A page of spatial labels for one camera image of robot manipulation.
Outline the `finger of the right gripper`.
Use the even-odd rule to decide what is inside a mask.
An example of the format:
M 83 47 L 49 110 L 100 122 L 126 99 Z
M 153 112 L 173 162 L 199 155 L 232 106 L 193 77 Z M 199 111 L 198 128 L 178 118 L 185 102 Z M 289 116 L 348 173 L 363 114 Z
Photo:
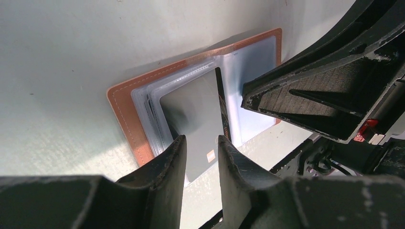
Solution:
M 346 144 L 404 75 L 404 1 L 357 0 L 313 45 L 245 83 L 241 106 Z

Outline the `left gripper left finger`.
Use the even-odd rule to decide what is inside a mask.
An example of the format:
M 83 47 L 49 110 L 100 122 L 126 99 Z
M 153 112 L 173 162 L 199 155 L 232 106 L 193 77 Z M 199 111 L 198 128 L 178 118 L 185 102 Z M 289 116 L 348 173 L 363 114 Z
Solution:
M 104 176 L 1 177 L 3 229 L 177 229 L 187 141 L 113 182 Z

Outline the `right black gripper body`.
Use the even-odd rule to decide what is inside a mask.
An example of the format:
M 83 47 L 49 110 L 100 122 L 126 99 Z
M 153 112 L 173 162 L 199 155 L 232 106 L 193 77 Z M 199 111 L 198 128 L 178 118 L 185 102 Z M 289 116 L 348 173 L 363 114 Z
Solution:
M 394 83 L 375 117 L 347 144 L 323 137 L 300 145 L 297 174 L 328 176 L 405 175 L 405 81 Z

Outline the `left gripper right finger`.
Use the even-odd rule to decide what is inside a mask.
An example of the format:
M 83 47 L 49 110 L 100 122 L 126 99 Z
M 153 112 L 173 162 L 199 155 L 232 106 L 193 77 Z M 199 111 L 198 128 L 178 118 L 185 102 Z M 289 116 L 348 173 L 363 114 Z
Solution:
M 394 176 L 280 178 L 223 135 L 218 165 L 225 229 L 402 229 L 405 182 Z

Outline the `brown leather card holder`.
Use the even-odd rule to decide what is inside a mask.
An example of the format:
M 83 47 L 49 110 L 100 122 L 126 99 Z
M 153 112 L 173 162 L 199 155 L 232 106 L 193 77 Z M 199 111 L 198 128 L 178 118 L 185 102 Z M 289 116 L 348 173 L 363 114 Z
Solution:
M 208 57 L 228 54 L 269 37 L 275 37 L 276 39 L 276 65 L 278 66 L 281 64 L 281 28 L 265 31 L 243 40 L 240 39 L 237 42 L 221 46 L 216 49 L 208 49 L 207 51 L 201 52 L 197 55 L 173 62 L 166 66 L 162 66 L 158 69 L 138 75 L 132 79 L 110 87 L 106 93 L 107 99 L 111 105 L 111 108 L 113 109 L 123 134 L 128 141 L 138 166 L 141 167 L 145 165 L 149 161 L 153 160 L 155 156 L 153 155 L 152 149 L 149 145 L 145 131 L 136 111 L 136 107 L 131 98 L 132 90 L 166 77 L 171 73 L 183 70 L 186 67 L 189 67 L 192 64 L 202 61 Z

